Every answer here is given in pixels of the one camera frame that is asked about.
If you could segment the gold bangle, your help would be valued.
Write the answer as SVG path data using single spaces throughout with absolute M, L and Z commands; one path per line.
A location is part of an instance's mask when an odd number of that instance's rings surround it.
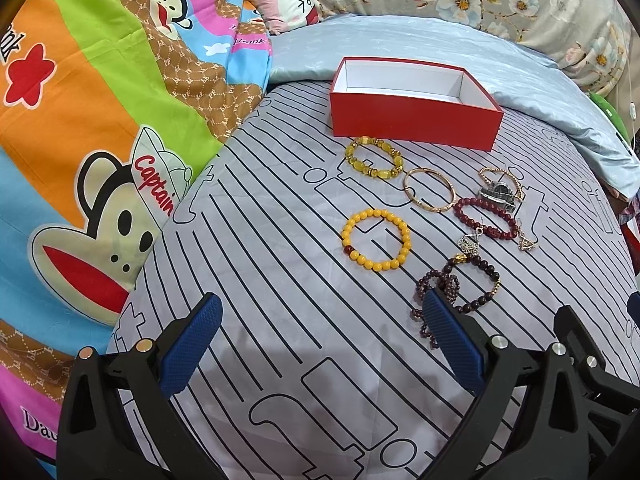
M 408 170 L 402 179 L 402 188 L 413 205 L 435 214 L 454 208 L 459 198 L 452 182 L 433 168 Z

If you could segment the colourful cartoon monkey blanket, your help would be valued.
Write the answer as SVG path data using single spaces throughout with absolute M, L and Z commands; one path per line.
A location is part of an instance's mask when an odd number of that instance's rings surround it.
M 1 0 L 1 474 L 52 479 L 76 352 L 264 94 L 247 0 Z

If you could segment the dark silver ring ornament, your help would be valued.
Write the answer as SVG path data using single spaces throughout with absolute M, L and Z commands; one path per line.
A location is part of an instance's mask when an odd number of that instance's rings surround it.
M 488 185 L 478 191 L 478 197 L 509 214 L 514 213 L 516 197 L 506 184 L 489 182 Z

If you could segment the red open gift box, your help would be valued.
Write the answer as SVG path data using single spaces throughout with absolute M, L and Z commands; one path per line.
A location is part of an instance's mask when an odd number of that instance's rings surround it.
M 345 56 L 330 87 L 336 136 L 373 136 L 489 152 L 503 109 L 464 68 Z

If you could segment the purple garnet bead strand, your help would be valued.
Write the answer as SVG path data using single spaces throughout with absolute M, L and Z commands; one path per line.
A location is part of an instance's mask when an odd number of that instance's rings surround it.
M 460 283 L 458 278 L 452 275 L 453 268 L 451 264 L 446 264 L 442 270 L 432 269 L 416 282 L 416 302 L 419 304 L 419 307 L 412 308 L 410 316 L 413 321 L 421 324 L 420 336 L 428 340 L 431 349 L 437 349 L 438 344 L 425 321 L 422 308 L 423 300 L 426 294 L 432 289 L 437 289 L 442 292 L 449 302 L 455 302 L 457 300 Z

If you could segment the green plastic object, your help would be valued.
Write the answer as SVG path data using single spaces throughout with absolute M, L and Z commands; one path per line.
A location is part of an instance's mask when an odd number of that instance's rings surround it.
M 614 125 L 618 133 L 622 136 L 622 138 L 630 143 L 630 136 L 628 134 L 628 130 L 623 122 L 623 119 L 620 117 L 620 114 L 617 113 L 615 107 L 608 102 L 603 96 L 597 94 L 596 92 L 588 93 L 589 99 L 600 108 L 600 111 L 605 114 L 610 122 Z

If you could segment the grey striped quilt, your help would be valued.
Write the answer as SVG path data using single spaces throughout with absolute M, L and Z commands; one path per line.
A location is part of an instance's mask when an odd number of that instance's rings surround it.
M 172 401 L 232 479 L 411 479 L 471 397 L 410 316 L 416 281 L 458 251 L 465 226 L 408 200 L 402 179 L 358 174 L 330 128 L 329 88 L 271 91 L 205 168 L 140 272 L 110 347 L 124 351 L 182 318 L 206 292 L 222 324 Z M 477 311 L 486 332 L 545 349 L 568 304 L 608 370 L 639 378 L 626 303 L 634 268 L 602 188 L 567 136 L 507 110 L 490 152 L 416 142 L 408 170 L 444 174 L 458 195 L 482 168 L 509 170 L 534 242 L 483 238 L 501 276 Z

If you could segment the light blue duvet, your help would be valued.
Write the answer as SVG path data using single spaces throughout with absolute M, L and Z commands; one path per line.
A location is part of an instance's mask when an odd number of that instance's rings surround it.
M 639 159 L 551 58 L 438 18 L 343 14 L 274 36 L 270 84 L 333 78 L 351 55 L 462 67 L 495 99 L 563 131 L 594 174 L 627 198 L 639 191 Z

